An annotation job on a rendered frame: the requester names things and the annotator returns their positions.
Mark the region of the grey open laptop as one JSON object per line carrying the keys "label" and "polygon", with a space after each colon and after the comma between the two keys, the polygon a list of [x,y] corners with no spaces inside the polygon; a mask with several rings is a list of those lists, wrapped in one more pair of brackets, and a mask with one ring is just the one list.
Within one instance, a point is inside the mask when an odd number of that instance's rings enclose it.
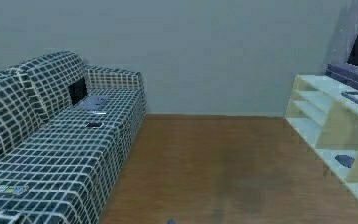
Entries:
{"label": "grey open laptop", "polygon": [[72,105],[82,110],[96,111],[108,102],[107,96],[89,95],[84,78],[72,83],[68,90]]}

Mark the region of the black white checked sofa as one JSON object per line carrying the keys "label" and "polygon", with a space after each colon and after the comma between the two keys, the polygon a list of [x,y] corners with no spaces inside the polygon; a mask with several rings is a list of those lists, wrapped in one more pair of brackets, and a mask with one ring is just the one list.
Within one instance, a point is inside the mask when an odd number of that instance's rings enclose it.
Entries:
{"label": "black white checked sofa", "polygon": [[[84,78],[96,111],[72,105]],[[140,73],[93,66],[60,51],[0,71],[0,224],[99,224],[99,217],[146,114]],[[86,128],[102,122],[100,128]]]}

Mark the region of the pale green shelf unit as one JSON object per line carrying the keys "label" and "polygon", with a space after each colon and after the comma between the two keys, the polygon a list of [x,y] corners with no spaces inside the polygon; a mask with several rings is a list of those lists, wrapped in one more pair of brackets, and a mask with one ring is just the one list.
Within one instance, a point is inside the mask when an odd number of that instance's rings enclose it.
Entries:
{"label": "pale green shelf unit", "polygon": [[[327,76],[297,75],[285,119],[358,200],[358,104],[343,96],[352,90]],[[336,155],[353,157],[352,167]]]}

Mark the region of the dark grey flat box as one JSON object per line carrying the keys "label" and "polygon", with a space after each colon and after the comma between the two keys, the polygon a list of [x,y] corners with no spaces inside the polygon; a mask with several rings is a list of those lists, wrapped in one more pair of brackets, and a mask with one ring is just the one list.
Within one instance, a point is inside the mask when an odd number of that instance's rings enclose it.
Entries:
{"label": "dark grey flat box", "polygon": [[335,159],[344,167],[351,168],[355,159],[348,155],[336,155]]}

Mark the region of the colourful flat book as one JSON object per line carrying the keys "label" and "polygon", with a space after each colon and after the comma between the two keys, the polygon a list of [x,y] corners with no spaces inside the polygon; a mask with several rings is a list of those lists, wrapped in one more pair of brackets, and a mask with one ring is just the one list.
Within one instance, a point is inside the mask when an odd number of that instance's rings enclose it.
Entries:
{"label": "colourful flat book", "polygon": [[0,185],[0,194],[20,195],[28,190],[27,186]]}

